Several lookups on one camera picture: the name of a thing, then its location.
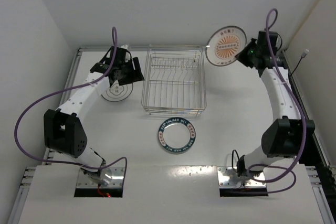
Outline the white plate with green rings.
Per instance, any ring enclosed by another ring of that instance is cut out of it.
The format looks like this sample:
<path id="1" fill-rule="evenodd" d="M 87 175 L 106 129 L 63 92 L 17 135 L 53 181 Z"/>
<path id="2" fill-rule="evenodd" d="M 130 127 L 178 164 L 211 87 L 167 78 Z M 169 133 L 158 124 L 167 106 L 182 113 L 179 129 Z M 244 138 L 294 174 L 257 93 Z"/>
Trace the white plate with green rings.
<path id="1" fill-rule="evenodd" d="M 128 98 L 132 91 L 132 83 L 121 86 L 118 81 L 115 81 L 113 85 L 102 94 L 102 97 L 109 102 L 119 102 Z"/>

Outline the white plate with orange sunburst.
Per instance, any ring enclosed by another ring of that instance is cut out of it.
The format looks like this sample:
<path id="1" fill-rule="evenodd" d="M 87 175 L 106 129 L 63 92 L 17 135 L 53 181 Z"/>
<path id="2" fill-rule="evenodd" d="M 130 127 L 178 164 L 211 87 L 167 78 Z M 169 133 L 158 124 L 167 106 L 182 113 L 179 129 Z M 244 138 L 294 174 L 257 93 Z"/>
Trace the white plate with orange sunburst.
<path id="1" fill-rule="evenodd" d="M 247 42 L 246 33 L 238 26 L 226 26 L 217 30 L 207 42 L 205 55 L 208 62 L 217 67 L 236 61 Z"/>

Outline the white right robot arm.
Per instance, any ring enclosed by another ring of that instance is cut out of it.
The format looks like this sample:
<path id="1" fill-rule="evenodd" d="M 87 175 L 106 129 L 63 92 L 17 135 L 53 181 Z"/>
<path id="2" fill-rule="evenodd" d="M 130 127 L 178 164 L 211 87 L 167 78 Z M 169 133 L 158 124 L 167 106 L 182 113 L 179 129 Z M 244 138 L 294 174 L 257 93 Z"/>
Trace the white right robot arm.
<path id="1" fill-rule="evenodd" d="M 284 56 L 276 55 L 278 34 L 260 31 L 258 37 L 236 57 L 246 67 L 256 69 L 271 104 L 272 124 L 261 137 L 261 144 L 253 152 L 243 155 L 237 162 L 237 175 L 258 175 L 276 161 L 299 158 L 307 138 L 315 130 L 296 103 Z"/>

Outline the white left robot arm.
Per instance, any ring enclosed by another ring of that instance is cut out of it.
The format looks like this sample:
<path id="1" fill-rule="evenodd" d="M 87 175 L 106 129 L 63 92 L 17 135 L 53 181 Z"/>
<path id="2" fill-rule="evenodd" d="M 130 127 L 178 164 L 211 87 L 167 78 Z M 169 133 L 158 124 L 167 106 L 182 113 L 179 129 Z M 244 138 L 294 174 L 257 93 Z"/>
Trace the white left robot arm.
<path id="1" fill-rule="evenodd" d="M 101 182 L 108 171 L 106 161 L 88 146 L 82 122 L 95 102 L 117 83 L 120 86 L 143 81 L 139 59 L 120 47 L 110 47 L 95 63 L 77 91 L 57 109 L 44 114 L 47 148 L 71 157 L 85 175 Z"/>

